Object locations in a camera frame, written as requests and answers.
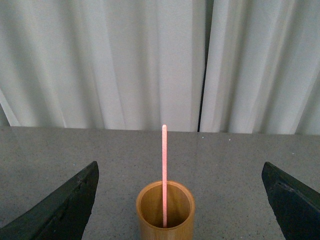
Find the curtain gap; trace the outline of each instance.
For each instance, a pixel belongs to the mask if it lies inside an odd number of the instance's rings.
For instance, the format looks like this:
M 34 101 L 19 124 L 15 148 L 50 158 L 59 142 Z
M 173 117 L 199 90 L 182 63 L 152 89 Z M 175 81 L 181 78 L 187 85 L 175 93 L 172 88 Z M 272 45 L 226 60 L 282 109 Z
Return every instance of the curtain gap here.
M 201 113 L 202 113 L 202 105 L 203 105 L 203 101 L 204 101 L 204 92 L 205 92 L 205 82 L 206 82 L 206 72 L 207 72 L 208 52 L 209 52 L 209 42 L 210 42 L 213 9 L 214 9 L 214 0 L 206 0 L 205 1 L 205 45 L 204 45 L 205 59 L 204 59 L 204 73 L 203 73 L 203 81 L 202 81 L 202 91 L 201 91 L 201 100 L 200 100 L 197 132 L 200 132 Z

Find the curtain fold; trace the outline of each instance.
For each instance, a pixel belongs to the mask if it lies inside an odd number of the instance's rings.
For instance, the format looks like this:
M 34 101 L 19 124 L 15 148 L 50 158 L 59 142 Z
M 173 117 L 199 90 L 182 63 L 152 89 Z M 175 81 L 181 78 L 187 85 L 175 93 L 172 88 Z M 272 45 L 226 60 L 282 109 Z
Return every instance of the curtain fold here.
M 214 1 L 202 132 L 320 134 L 319 10 L 316 0 Z

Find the wooden cup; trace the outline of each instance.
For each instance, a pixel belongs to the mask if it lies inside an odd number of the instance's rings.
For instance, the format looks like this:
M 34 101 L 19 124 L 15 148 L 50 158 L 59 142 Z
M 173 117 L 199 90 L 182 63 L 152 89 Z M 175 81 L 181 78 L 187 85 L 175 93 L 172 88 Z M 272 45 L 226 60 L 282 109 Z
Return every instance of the wooden cup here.
M 191 192 L 167 181 L 167 228 L 163 228 L 162 181 L 150 183 L 136 199 L 141 240 L 192 240 L 195 209 Z

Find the stick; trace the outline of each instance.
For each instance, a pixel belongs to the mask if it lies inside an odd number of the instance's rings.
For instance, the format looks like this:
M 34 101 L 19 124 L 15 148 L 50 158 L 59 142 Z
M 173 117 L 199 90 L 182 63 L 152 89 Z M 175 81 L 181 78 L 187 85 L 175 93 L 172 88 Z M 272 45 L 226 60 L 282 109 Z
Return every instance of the stick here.
M 163 227 L 167 227 L 167 125 L 162 126 L 162 210 Z

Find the black object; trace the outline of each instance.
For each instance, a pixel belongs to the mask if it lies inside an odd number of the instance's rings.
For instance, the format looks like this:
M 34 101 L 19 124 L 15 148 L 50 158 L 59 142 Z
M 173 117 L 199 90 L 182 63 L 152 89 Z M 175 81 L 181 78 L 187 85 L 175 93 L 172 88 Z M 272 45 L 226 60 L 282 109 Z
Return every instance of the black object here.
M 0 240 L 81 240 L 95 202 L 93 161 L 32 209 L 0 229 Z
M 262 180 L 286 240 L 320 240 L 320 193 L 270 162 Z

